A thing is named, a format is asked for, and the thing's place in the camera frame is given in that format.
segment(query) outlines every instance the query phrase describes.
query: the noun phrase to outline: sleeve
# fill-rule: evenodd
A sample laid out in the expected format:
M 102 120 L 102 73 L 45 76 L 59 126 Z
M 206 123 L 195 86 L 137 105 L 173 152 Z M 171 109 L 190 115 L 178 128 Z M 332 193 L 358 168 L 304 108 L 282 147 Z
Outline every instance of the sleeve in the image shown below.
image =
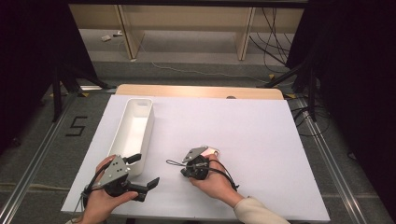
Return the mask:
M 75 223 L 78 223 L 78 218 L 73 218 L 73 219 L 70 219 L 70 220 L 68 220 L 66 223 L 64 223 L 64 224 L 75 224 Z
M 236 217 L 245 224 L 286 224 L 283 217 L 268 210 L 257 199 L 248 197 L 240 201 L 233 209 Z

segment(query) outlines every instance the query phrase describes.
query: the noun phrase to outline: human hand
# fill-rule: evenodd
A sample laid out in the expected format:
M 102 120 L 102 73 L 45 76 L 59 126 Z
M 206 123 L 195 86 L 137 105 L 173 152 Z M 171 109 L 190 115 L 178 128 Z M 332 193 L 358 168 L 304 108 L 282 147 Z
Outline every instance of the human hand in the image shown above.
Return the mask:
M 101 161 L 97 167 L 98 172 L 108 162 L 114 160 L 116 155 L 109 156 Z M 96 181 L 99 181 L 104 174 L 104 171 L 99 174 Z M 108 195 L 104 189 L 93 190 L 90 194 L 87 206 L 79 223 L 81 224 L 96 224 L 106 220 L 111 212 L 119 205 L 127 203 L 137 196 L 137 192 L 130 191 L 121 194 L 118 197 Z
M 224 167 L 218 162 L 215 162 L 219 161 L 216 155 L 210 154 L 207 158 L 211 161 L 209 163 L 210 168 L 225 172 Z M 219 199 L 231 207 L 235 207 L 239 201 L 244 199 L 242 195 L 233 189 L 230 181 L 224 175 L 214 171 L 209 171 L 205 180 L 197 180 L 192 177 L 189 180 L 209 197 Z

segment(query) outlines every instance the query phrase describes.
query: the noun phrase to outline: rectangular bin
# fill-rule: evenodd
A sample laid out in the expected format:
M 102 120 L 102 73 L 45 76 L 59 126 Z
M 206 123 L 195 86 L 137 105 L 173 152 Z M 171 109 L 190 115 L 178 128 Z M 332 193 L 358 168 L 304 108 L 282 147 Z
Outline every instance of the rectangular bin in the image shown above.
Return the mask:
M 127 164 L 131 169 L 129 178 L 143 172 L 153 125 L 152 101 L 150 99 L 128 100 L 108 155 L 131 157 L 137 153 L 142 154 L 140 161 Z

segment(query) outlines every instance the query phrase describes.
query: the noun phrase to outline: white board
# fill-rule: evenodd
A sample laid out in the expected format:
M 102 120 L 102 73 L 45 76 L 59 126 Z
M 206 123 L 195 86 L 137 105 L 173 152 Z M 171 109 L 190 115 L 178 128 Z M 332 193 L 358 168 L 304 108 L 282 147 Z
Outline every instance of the white board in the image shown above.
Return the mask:
M 159 177 L 146 201 L 128 202 L 113 214 L 127 217 L 236 220 L 233 209 L 207 197 L 166 160 L 180 161 L 188 150 L 208 145 L 238 191 L 262 201 L 287 220 L 329 221 L 318 186 L 286 101 L 113 95 L 62 211 L 73 212 L 79 194 L 106 157 L 126 102 L 153 101 L 154 127 L 142 175 L 145 185 Z

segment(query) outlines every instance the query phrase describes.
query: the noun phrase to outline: aluminum rail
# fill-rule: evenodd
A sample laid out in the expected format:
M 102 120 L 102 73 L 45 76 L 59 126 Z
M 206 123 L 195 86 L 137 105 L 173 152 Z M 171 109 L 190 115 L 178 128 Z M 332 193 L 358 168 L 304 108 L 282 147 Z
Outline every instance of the aluminum rail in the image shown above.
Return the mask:
M 69 95 L 66 97 L 64 101 L 63 113 L 60 115 L 57 121 L 52 122 L 52 124 L 50 125 L 46 136 L 44 137 L 40 147 L 33 156 L 31 162 L 29 163 L 29 166 L 23 174 L 20 182 L 17 184 L 16 188 L 7 199 L 7 202 L 2 207 L 0 214 L 0 223 L 9 224 L 12 218 L 14 218 L 27 190 L 29 189 L 30 184 L 34 180 L 35 175 L 37 174 L 43 160 L 45 159 L 48 151 L 50 150 L 50 146 L 53 140 L 55 139 L 60 127 L 64 123 L 64 115 L 70 108 L 70 105 L 73 104 L 73 102 L 76 100 L 76 98 L 76 93 L 69 93 Z
M 301 107 L 307 106 L 304 100 L 299 99 L 298 104 Z M 319 152 L 326 163 L 326 166 L 332 176 L 332 181 L 334 185 L 337 187 L 337 190 L 343 200 L 346 210 L 348 211 L 352 221 L 354 224 L 365 224 L 367 223 L 366 218 L 361 211 L 361 207 L 356 200 L 355 196 L 351 188 L 349 187 L 346 179 L 344 178 L 340 167 L 338 166 L 332 152 L 330 151 L 323 135 L 321 134 L 321 130 L 319 126 L 310 118 L 309 113 L 307 111 L 304 112 L 304 116 L 306 117 L 306 124 L 309 128 L 309 131 L 313 135 L 315 142 L 318 146 Z

